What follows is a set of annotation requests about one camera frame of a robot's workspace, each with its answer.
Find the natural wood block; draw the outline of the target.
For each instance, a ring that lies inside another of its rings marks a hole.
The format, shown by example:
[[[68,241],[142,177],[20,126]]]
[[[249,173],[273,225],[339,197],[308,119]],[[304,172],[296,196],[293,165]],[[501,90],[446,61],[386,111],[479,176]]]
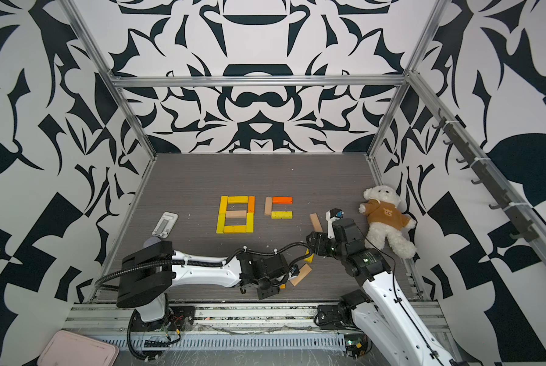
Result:
[[[273,199],[271,197],[265,198],[265,215],[271,216],[273,206]]]
[[[317,233],[323,233],[324,230],[323,230],[323,226],[319,220],[319,217],[318,215],[315,213],[311,213],[311,215],[309,215],[309,219],[310,219],[310,222],[312,224],[312,227],[314,229],[315,232]]]
[[[226,219],[242,219],[247,218],[246,210],[228,210],[225,213]]]
[[[306,276],[311,273],[311,271],[312,268],[306,263],[300,268],[299,274],[290,280],[290,283],[293,286],[297,286],[300,282],[302,282],[303,279],[305,279]]]

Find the natural wood block bottom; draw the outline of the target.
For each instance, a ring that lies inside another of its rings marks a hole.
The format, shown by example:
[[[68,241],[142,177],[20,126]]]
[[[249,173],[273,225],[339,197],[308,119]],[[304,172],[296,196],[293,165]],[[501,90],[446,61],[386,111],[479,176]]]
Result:
[[[312,268],[306,263],[300,268],[299,274],[290,280],[290,283],[293,286],[297,286],[300,282],[302,282],[303,279],[305,279],[306,276],[311,273],[311,271]]]

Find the yellow block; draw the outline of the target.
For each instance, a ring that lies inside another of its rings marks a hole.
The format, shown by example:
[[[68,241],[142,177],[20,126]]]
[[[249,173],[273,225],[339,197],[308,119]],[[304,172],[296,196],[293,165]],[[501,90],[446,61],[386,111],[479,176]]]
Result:
[[[219,214],[225,214],[228,207],[228,197],[222,196],[219,204]]]
[[[304,259],[304,261],[305,261],[306,263],[311,264],[312,261],[313,261],[313,259],[314,259],[314,254],[313,254],[313,253],[310,253],[310,252],[307,252],[307,253],[306,253],[306,258]]]
[[[246,217],[246,233],[253,233],[254,227],[255,227],[255,214],[254,213],[247,213]]]
[[[216,226],[217,234],[224,234],[225,222],[226,222],[226,215],[224,213],[219,214],[218,220],[217,220],[217,226]]]
[[[273,211],[271,212],[271,218],[275,220],[290,220],[293,218],[292,211]]]
[[[246,232],[247,232],[247,226],[225,226],[223,229],[224,234],[246,233]]]
[[[248,204],[248,196],[229,196],[227,198],[228,204]]]

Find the orange block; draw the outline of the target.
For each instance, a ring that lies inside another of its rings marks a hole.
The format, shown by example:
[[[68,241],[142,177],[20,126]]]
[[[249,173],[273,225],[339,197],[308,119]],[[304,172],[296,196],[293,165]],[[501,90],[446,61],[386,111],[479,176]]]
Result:
[[[255,212],[255,197],[249,196],[248,197],[248,209],[247,213],[253,214]]]
[[[293,204],[293,198],[291,197],[273,197],[272,204]]]

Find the yellow block top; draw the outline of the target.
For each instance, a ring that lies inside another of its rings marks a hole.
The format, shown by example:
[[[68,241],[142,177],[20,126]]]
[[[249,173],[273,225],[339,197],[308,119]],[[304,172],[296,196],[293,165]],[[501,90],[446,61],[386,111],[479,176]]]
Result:
[[[227,198],[228,204],[248,204],[248,196],[229,196]]]

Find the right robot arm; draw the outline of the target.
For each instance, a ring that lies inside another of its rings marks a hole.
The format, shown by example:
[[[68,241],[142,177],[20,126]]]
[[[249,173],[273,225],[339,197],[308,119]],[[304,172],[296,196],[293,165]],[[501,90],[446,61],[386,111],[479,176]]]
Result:
[[[342,298],[343,319],[364,332],[391,365],[466,365],[439,343],[402,292],[387,255],[367,247],[352,219],[338,219],[330,233],[312,232],[308,249],[332,257],[360,286]]]

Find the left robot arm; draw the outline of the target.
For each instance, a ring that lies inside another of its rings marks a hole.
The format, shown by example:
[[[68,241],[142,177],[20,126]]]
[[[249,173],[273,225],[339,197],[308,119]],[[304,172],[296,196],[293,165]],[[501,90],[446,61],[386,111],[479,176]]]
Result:
[[[312,256],[304,242],[293,242],[272,253],[242,247],[227,257],[192,256],[160,240],[123,259],[120,270],[95,282],[95,289],[117,293],[116,305],[132,309],[144,324],[166,321],[169,300],[166,291],[188,285],[238,288],[243,294],[256,289],[264,300],[300,274],[298,262]]]

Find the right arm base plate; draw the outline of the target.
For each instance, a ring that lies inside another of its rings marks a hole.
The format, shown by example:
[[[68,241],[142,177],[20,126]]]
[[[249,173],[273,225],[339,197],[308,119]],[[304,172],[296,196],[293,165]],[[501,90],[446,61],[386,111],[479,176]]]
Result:
[[[344,304],[319,305],[313,321],[322,330],[357,330],[352,319],[352,310]]]

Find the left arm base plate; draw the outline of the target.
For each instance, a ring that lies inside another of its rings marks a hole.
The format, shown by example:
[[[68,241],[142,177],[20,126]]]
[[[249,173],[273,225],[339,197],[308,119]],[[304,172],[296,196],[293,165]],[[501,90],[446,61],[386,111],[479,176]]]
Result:
[[[140,314],[132,316],[128,328],[134,332],[155,332],[167,330],[168,332],[187,331],[194,324],[196,308],[194,306],[170,306],[166,315],[161,320],[145,323],[140,319]]]

